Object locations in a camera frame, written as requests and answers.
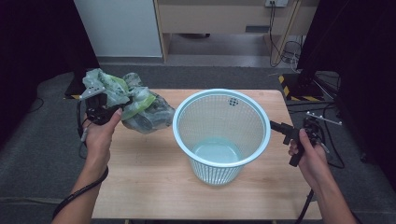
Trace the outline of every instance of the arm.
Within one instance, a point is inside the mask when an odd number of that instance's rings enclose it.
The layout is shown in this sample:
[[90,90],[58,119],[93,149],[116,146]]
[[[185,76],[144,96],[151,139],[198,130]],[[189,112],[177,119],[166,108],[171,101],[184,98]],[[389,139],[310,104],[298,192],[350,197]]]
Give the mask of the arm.
[[[110,160],[111,136],[120,121],[120,114],[119,109],[108,123],[102,126],[91,124],[88,127],[87,160],[72,193],[96,181],[105,172]],[[77,197],[59,212],[52,223],[90,223],[99,189],[100,185]]]
[[[356,223],[347,206],[347,202],[326,161],[323,148],[312,147],[304,129],[300,130],[300,141],[305,153],[301,157],[299,167],[303,176],[318,197],[318,206],[325,223]],[[297,145],[291,142],[289,154],[298,152]]]

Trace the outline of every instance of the right hand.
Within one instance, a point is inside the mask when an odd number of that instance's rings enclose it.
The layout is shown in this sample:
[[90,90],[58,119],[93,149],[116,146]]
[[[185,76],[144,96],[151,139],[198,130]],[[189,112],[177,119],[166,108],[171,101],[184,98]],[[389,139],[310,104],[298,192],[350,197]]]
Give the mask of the right hand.
[[[305,149],[305,153],[300,159],[299,168],[303,173],[305,181],[314,190],[319,190],[322,184],[326,184],[332,179],[332,173],[326,161],[326,154],[323,147],[316,144],[311,145],[305,129],[299,132],[300,142]],[[289,154],[292,156],[298,153],[297,143],[290,141]]]
[[110,160],[110,145],[112,135],[117,124],[120,122],[122,110],[117,110],[110,121],[104,125],[85,123],[84,128],[88,127],[87,149],[88,155],[86,165],[97,169],[101,174],[105,171]]

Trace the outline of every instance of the crumpled plastic bag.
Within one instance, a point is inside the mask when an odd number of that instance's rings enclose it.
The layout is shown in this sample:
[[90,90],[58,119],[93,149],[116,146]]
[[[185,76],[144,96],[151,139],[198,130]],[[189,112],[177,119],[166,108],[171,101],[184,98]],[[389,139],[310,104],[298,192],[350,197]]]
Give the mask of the crumpled plastic bag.
[[172,125],[175,109],[163,97],[152,92],[137,73],[113,77],[97,68],[82,79],[86,88],[105,87],[107,107],[123,105],[122,124],[140,133],[153,133]]

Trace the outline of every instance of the wall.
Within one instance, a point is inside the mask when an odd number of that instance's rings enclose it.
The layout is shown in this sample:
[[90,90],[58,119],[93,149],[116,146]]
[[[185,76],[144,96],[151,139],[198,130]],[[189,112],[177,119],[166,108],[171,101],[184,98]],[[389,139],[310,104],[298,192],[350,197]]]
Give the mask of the wall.
[[97,57],[162,57],[153,1],[75,0]]

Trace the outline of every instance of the forearm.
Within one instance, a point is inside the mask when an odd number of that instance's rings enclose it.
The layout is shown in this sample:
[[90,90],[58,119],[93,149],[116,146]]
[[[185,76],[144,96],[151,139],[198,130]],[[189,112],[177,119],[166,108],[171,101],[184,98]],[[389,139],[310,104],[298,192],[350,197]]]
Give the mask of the forearm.
[[314,189],[324,223],[356,223],[341,190],[333,180]]
[[[103,174],[101,172],[102,169],[95,169],[86,164],[71,193],[74,193],[99,179]],[[98,185],[71,201],[59,212],[52,223],[90,223],[100,187],[101,185]]]

